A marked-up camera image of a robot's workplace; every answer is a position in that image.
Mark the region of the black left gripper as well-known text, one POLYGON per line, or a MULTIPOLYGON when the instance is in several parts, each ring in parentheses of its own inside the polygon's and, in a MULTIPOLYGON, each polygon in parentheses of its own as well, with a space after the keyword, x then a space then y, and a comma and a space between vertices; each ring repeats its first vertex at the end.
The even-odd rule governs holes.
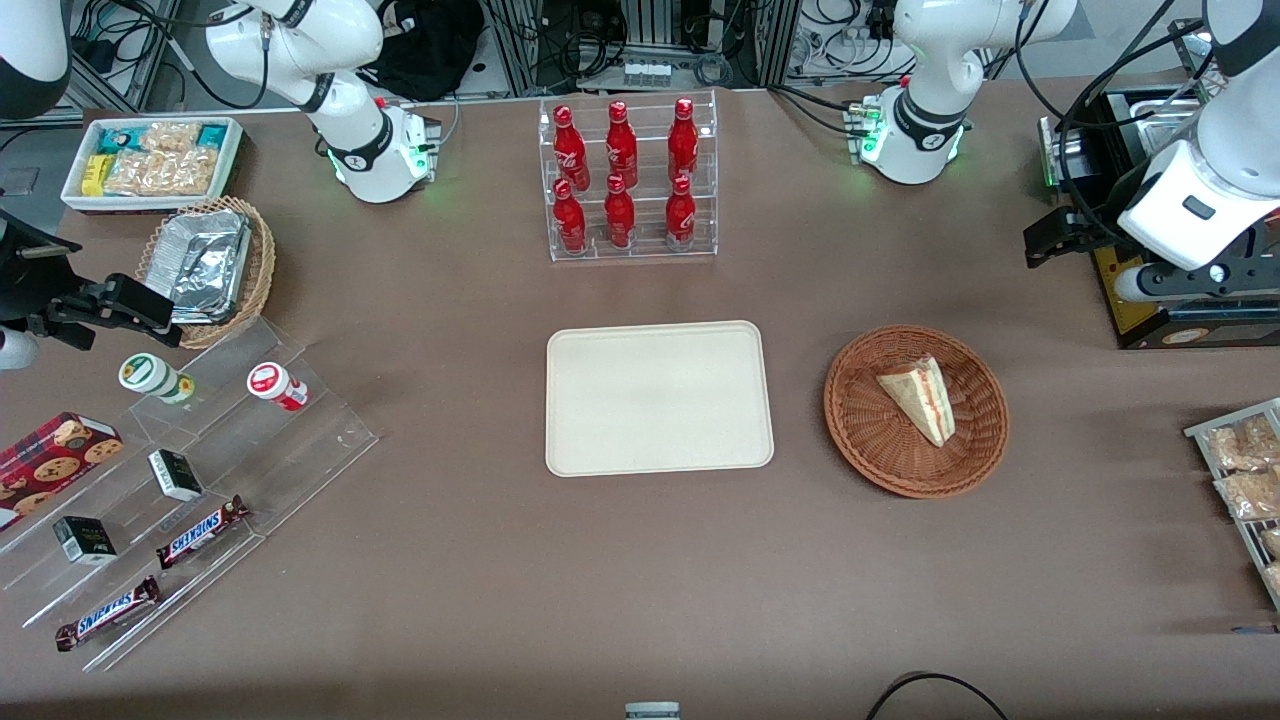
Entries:
MULTIPOLYGON (((1028 269, 1078 252, 1114 245, 1105 225, 1076 208, 1061 206, 1023 231, 1028 269)), ((1171 263, 1151 263, 1138 269, 1138 299, 1225 299, 1233 295, 1277 293, 1279 213, 1251 227, 1248 258, 1226 258, 1194 270, 1171 263)))

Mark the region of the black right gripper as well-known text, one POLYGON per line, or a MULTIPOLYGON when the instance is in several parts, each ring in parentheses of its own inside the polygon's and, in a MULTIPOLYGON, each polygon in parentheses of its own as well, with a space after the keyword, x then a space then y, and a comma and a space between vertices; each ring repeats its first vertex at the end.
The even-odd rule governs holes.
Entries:
POLYGON ((173 301, 133 277, 110 274, 93 286, 93 299, 60 299, 76 293, 83 281, 69 255, 82 250, 3 210, 1 324, 28 331, 29 316, 44 311, 44 336, 72 348, 90 351, 97 322, 110 329, 146 334, 170 348, 180 346, 183 331, 172 322, 173 301))

